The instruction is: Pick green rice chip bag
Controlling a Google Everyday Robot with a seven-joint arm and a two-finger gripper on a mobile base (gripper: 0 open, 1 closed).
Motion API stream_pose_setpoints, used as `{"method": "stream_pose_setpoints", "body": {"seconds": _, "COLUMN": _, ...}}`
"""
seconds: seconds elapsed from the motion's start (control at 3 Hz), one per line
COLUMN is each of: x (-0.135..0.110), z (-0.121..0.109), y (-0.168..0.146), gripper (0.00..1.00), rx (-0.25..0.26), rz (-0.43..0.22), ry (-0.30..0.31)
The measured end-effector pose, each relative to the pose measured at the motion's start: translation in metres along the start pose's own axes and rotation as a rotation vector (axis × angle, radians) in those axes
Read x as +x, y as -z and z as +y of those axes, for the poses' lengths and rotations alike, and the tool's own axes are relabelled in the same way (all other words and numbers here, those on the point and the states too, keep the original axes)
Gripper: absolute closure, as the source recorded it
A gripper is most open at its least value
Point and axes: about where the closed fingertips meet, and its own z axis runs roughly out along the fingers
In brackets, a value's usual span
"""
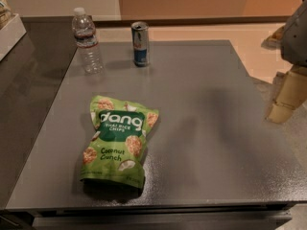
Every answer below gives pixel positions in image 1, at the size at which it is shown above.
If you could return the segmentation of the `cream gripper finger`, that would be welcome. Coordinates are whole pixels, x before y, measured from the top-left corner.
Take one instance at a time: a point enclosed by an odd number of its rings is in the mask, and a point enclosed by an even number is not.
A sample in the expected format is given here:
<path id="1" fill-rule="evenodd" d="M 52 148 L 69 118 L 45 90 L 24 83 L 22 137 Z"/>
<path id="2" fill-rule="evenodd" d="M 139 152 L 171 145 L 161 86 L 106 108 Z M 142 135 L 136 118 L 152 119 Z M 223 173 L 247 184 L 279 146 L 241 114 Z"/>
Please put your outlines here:
<path id="1" fill-rule="evenodd" d="M 284 33 L 284 26 L 277 29 L 273 34 L 265 39 L 268 46 L 279 46 Z"/>
<path id="2" fill-rule="evenodd" d="M 273 79 L 266 119 L 275 124 L 283 124 L 306 101 L 307 68 L 294 65 L 286 73 L 277 72 Z"/>

